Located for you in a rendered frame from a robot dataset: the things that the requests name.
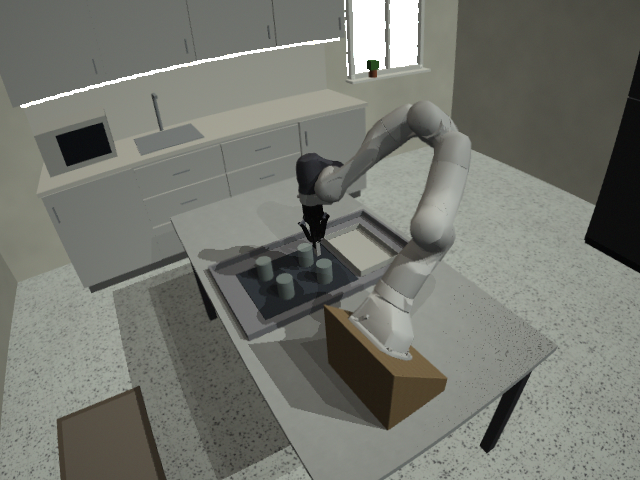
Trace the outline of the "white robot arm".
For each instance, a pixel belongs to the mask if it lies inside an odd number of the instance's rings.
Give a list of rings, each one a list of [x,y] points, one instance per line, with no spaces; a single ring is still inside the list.
[[[414,339],[410,317],[414,298],[456,238],[452,225],[469,172],[471,141],[455,126],[430,101],[404,104],[374,124],[345,164],[316,153],[302,155],[296,164],[300,203],[332,205],[371,167],[411,138],[420,136],[434,148],[425,190],[410,223],[412,239],[348,318],[380,351],[405,361],[413,358],[408,352]]]

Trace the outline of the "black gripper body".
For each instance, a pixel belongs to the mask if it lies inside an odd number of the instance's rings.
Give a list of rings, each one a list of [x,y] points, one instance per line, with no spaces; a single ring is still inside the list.
[[[322,219],[324,215],[323,205],[306,206],[302,204],[302,209],[303,209],[303,219],[309,225],[312,225],[311,218],[314,218],[315,224],[317,224],[317,216],[320,216],[320,218]]]

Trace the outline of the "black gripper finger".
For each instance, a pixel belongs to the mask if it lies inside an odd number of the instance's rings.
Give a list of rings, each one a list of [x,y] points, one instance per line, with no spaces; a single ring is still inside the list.
[[[318,248],[319,248],[319,256],[321,255],[321,250],[320,250],[321,238],[324,238],[325,236],[326,225],[329,217],[330,215],[328,215],[326,212],[324,213],[322,219],[320,218],[320,216],[317,216],[317,224],[315,224],[315,230],[316,230],[316,236],[317,236],[317,242],[318,242]],[[321,224],[320,224],[320,220],[321,220]]]
[[[304,219],[301,222],[298,222],[298,225],[302,228],[304,234],[306,235],[307,239],[312,243],[313,242],[313,247],[314,247],[314,253],[319,256],[319,248],[318,248],[318,242],[317,242],[317,236],[316,236],[316,230],[315,230],[315,219],[311,218],[311,224],[309,225],[310,227],[310,233],[308,231],[308,229],[305,227],[305,221]]]

